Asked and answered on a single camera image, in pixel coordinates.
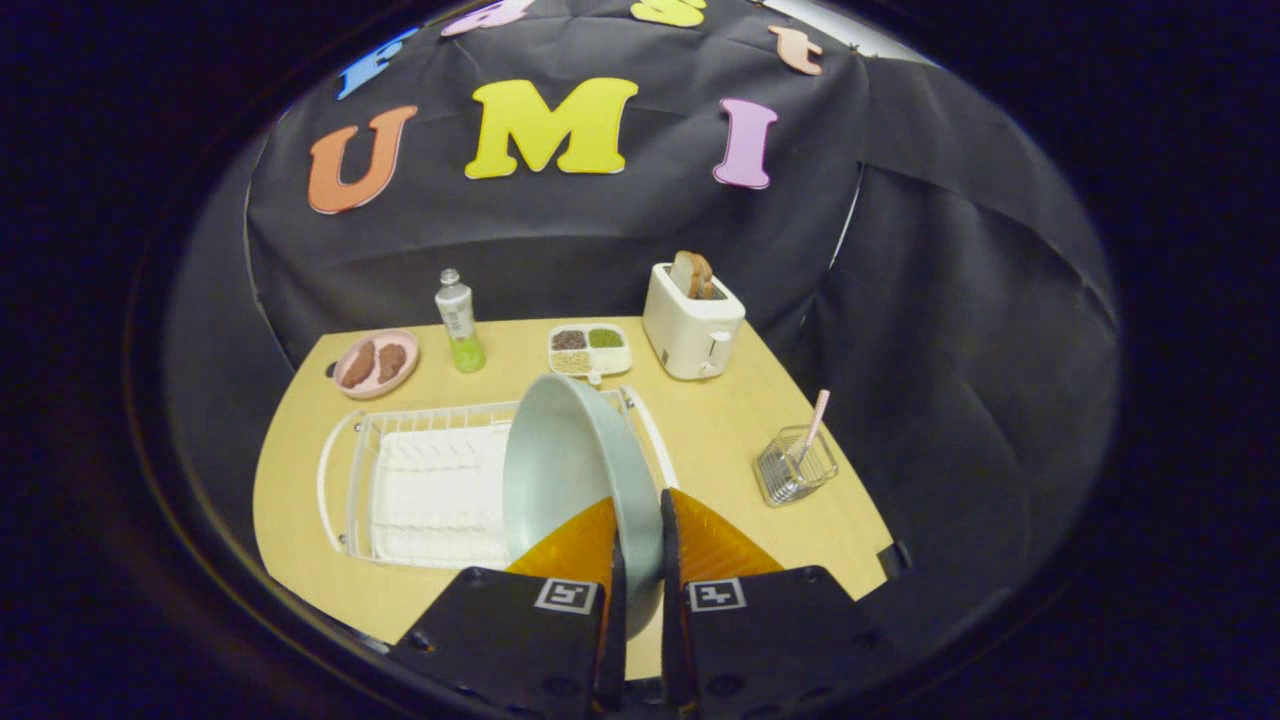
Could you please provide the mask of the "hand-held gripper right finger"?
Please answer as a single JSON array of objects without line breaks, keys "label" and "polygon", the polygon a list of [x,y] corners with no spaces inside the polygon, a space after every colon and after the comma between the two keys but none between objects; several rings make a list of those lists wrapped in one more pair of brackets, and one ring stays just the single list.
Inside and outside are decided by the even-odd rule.
[{"label": "hand-held gripper right finger", "polygon": [[899,648],[826,568],[781,568],[678,489],[662,493],[660,512],[660,678],[676,717],[818,714],[900,667]]}]

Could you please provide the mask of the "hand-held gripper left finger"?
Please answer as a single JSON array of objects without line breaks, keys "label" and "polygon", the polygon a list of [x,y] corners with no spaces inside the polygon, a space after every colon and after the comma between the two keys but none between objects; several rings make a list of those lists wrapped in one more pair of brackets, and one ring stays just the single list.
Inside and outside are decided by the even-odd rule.
[{"label": "hand-held gripper left finger", "polygon": [[521,719],[599,719],[625,693],[625,561],[604,498],[508,568],[466,568],[390,659]]}]

